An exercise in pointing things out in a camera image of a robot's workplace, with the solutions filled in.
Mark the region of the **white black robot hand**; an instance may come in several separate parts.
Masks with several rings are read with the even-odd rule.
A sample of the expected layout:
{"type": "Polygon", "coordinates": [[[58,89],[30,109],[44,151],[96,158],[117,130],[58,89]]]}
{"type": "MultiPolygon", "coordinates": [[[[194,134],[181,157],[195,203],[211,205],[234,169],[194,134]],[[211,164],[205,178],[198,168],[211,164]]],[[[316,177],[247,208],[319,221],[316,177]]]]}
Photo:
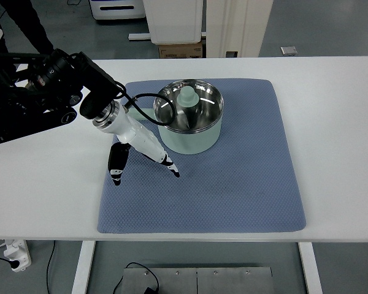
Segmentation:
{"type": "Polygon", "coordinates": [[[111,102],[93,119],[93,125],[103,133],[114,134],[117,137],[118,142],[111,146],[108,159],[108,171],[114,185],[121,184],[121,176],[131,148],[167,167],[174,176],[180,176],[177,167],[154,133],[130,117],[120,103],[111,102]]]}

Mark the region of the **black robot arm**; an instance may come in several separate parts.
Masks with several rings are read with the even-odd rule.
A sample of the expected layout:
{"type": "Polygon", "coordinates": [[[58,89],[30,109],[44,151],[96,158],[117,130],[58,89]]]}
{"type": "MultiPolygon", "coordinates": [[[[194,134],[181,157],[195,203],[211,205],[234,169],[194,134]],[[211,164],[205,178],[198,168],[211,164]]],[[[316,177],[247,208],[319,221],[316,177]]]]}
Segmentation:
{"type": "Polygon", "coordinates": [[[94,119],[125,92],[83,52],[0,53],[0,144],[94,119]]]}

